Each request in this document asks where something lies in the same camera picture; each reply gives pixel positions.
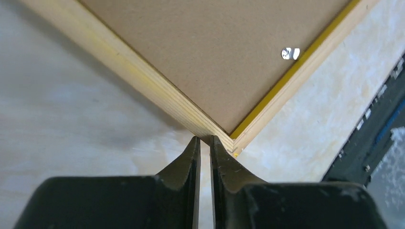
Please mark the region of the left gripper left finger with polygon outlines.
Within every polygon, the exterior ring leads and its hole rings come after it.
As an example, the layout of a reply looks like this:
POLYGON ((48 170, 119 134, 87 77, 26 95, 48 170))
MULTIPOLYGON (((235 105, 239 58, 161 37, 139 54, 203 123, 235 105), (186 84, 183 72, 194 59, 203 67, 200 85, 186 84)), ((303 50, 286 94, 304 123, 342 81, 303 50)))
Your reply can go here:
POLYGON ((152 176, 52 177, 34 191, 17 229, 195 229, 200 139, 152 176))

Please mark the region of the brown backing board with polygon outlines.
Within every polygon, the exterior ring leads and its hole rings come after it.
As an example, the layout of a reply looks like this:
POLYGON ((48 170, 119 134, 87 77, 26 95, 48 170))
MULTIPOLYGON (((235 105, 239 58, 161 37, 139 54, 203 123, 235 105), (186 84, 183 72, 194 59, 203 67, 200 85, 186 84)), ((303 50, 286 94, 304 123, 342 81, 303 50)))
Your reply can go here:
POLYGON ((231 133, 346 0, 85 0, 106 26, 231 133))

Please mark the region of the yellow wooden picture frame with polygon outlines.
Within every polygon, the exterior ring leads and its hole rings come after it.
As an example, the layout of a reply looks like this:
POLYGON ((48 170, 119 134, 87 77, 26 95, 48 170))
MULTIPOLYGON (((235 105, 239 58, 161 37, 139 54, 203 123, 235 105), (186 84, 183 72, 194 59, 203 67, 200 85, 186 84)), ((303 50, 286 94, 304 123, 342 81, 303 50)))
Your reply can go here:
POLYGON ((77 0, 26 0, 44 18, 185 128, 209 143, 216 135, 238 156, 377 4, 351 1, 230 134, 77 0))

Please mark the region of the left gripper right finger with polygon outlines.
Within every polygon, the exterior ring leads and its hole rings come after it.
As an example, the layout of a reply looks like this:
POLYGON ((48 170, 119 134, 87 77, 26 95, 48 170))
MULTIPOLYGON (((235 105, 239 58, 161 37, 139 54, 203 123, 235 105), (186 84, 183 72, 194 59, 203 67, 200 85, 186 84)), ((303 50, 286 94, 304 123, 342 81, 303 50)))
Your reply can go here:
POLYGON ((350 182, 269 183, 210 137, 217 229, 384 229, 373 198, 350 182))

